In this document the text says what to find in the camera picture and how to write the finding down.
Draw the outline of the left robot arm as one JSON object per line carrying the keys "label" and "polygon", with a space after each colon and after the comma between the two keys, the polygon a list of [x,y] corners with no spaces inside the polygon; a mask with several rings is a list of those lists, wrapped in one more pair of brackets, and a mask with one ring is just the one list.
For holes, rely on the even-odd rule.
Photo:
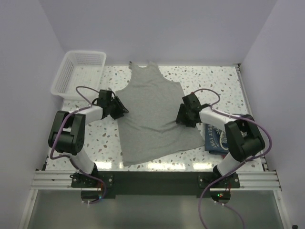
{"label": "left robot arm", "polygon": [[67,158],[77,173],[83,174],[82,182],[88,187],[94,187],[98,184],[99,176],[96,164],[83,147],[85,127],[108,116],[114,120],[124,117],[129,110],[112,90],[100,90],[98,97],[90,101],[79,92],[82,88],[86,89],[86,86],[76,87],[76,92],[89,105],[72,112],[58,111],[53,120],[48,145],[51,148],[51,160]]}

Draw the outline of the grey tank top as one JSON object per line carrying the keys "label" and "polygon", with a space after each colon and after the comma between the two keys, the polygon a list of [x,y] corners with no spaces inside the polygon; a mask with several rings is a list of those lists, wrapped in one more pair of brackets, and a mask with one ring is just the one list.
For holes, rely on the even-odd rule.
{"label": "grey tank top", "polygon": [[157,64],[129,64],[131,79],[116,92],[128,113],[118,119],[125,166],[145,163],[204,144],[197,127],[176,123],[184,92],[179,82],[167,80]]}

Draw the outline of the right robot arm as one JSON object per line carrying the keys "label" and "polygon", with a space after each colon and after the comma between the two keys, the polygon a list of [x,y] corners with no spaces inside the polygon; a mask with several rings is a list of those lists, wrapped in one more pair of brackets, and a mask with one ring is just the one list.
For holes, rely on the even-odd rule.
{"label": "right robot arm", "polygon": [[224,187],[236,167],[265,148],[263,137],[251,115],[232,115],[214,110],[209,104],[201,104],[194,93],[184,96],[182,100],[176,123],[186,127],[205,123],[226,134],[229,152],[213,168],[212,176],[215,186]]}

